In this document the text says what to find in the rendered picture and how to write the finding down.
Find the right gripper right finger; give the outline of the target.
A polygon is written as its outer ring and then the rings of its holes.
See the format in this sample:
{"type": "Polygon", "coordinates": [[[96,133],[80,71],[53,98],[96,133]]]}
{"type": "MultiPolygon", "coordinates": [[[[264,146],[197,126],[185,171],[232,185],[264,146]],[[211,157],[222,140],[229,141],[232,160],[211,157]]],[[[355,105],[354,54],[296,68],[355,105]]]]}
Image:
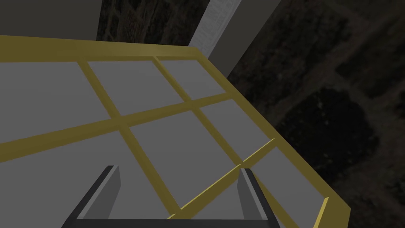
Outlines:
{"type": "Polygon", "coordinates": [[[237,190],[241,203],[242,213],[246,220],[268,220],[267,201],[249,168],[241,168],[239,171],[237,190]]]}

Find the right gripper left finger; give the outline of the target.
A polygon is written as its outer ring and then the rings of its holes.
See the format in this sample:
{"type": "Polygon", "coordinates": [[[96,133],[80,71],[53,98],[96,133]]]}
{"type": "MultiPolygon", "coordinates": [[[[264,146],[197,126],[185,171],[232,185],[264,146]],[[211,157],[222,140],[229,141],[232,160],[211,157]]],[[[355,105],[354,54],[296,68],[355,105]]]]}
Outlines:
{"type": "Polygon", "coordinates": [[[83,197],[78,219],[107,219],[121,187],[119,166],[107,166],[83,197]]]}

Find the yellow framed grey panel door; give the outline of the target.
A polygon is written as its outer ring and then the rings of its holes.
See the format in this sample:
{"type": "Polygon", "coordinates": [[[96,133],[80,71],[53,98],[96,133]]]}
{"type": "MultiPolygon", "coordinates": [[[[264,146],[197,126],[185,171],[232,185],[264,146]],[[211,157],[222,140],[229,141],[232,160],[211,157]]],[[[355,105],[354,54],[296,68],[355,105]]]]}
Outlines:
{"type": "Polygon", "coordinates": [[[350,207],[194,47],[0,35],[0,228],[348,228],[350,207]],[[107,219],[78,219],[109,165],[107,219]],[[244,219],[252,170],[268,220],[244,219]]]}

